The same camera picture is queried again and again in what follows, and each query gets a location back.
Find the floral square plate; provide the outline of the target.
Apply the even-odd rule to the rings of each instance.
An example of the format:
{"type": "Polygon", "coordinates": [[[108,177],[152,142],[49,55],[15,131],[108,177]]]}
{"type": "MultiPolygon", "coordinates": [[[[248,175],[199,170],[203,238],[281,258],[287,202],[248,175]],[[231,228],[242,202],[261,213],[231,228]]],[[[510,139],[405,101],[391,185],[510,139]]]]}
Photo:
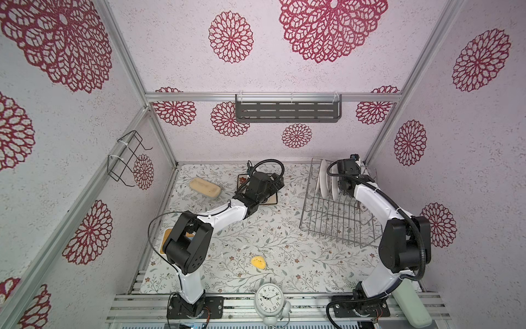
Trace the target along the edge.
{"type": "MultiPolygon", "coordinates": [[[[237,182],[237,189],[240,189],[240,187],[248,181],[249,175],[248,174],[239,174],[237,176],[238,182],[237,182]]],[[[278,204],[278,195],[275,193],[271,195],[265,202],[262,203],[263,206],[272,206],[278,204]]]]}

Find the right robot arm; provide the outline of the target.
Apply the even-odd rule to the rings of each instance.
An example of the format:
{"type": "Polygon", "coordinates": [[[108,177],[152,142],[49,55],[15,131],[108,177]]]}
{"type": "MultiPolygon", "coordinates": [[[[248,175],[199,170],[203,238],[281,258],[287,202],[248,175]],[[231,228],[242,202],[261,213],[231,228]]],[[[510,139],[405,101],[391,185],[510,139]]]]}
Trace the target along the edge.
{"type": "Polygon", "coordinates": [[[383,228],[378,247],[380,263],[355,288],[359,300],[376,300],[394,292],[404,281],[419,281],[431,261],[431,225],[422,216],[401,208],[368,175],[357,156],[337,160],[327,174],[337,179],[338,189],[371,212],[383,228]]]}

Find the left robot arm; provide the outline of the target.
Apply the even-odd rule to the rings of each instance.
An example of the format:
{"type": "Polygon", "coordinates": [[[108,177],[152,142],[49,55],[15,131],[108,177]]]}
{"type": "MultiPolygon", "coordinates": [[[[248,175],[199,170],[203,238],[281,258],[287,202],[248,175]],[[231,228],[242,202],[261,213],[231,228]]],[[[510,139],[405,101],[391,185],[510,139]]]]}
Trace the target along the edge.
{"type": "Polygon", "coordinates": [[[283,187],[283,174],[255,171],[249,175],[245,186],[226,204],[201,214],[185,211],[179,216],[162,244],[162,251],[178,273],[181,300],[194,306],[205,294],[199,270],[207,256],[212,237],[252,216],[261,204],[283,187]]]}

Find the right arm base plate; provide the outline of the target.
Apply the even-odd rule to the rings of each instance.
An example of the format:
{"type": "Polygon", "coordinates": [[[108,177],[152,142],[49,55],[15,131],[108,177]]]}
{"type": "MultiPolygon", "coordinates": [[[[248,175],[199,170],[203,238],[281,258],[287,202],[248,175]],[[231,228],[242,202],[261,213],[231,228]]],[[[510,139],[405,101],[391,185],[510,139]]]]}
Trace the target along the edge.
{"type": "Polygon", "coordinates": [[[390,317],[387,299],[372,302],[355,301],[352,295],[332,296],[331,310],[337,318],[344,317],[390,317]]]}

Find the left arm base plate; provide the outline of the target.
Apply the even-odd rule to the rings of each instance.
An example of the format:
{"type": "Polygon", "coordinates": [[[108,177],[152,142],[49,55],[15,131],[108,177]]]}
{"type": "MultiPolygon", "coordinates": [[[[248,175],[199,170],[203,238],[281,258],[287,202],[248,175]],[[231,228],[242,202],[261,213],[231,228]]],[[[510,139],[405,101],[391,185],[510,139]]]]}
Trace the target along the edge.
{"type": "Polygon", "coordinates": [[[172,293],[167,304],[167,319],[221,319],[224,303],[224,297],[208,296],[205,293],[196,303],[190,304],[179,293],[172,293]]]}

